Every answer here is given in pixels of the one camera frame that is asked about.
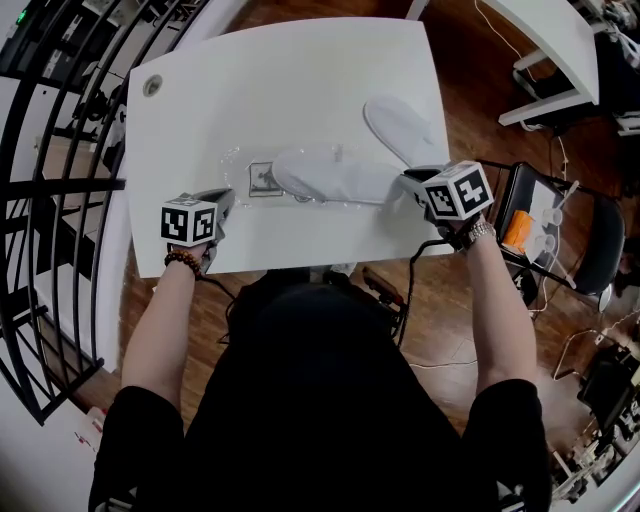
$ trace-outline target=orange object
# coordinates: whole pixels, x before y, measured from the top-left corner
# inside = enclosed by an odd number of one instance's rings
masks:
[[[533,217],[527,212],[522,210],[516,210],[511,217],[511,223],[507,234],[502,241],[503,245],[508,246],[520,254],[524,254],[524,243],[531,233],[531,227],[533,226]]]

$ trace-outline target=white slipper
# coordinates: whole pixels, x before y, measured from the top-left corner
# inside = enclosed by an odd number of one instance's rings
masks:
[[[383,204],[402,194],[396,184],[400,169],[358,160],[341,146],[283,151],[271,171],[286,192],[318,201]]]
[[[437,161],[429,121],[404,101],[393,96],[377,96],[365,103],[363,114],[380,142],[409,167],[431,165]]]

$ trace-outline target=white cube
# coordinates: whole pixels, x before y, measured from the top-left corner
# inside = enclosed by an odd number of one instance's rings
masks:
[[[160,237],[171,244],[193,247],[216,236],[217,205],[181,196],[162,205]]]
[[[493,194],[478,162],[465,160],[422,183],[433,216],[465,220],[493,203]]]

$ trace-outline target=black sleeve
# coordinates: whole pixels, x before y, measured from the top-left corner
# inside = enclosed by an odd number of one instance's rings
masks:
[[[526,380],[507,380],[473,402],[463,448],[479,467],[513,490],[523,486],[527,512],[549,510],[551,473],[538,390]]]
[[[107,501],[160,510],[177,485],[184,435],[182,418],[164,398],[134,386],[109,409],[96,457],[89,511]],[[159,503],[159,508],[152,505]]]

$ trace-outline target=forearm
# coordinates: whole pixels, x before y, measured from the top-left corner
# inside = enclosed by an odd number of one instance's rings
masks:
[[[187,265],[173,261],[167,266],[131,336],[122,366],[122,387],[146,388],[178,410],[194,284]]]
[[[478,355],[478,393],[507,379],[535,380],[536,339],[529,312],[490,236],[467,255],[473,288],[473,337]]]

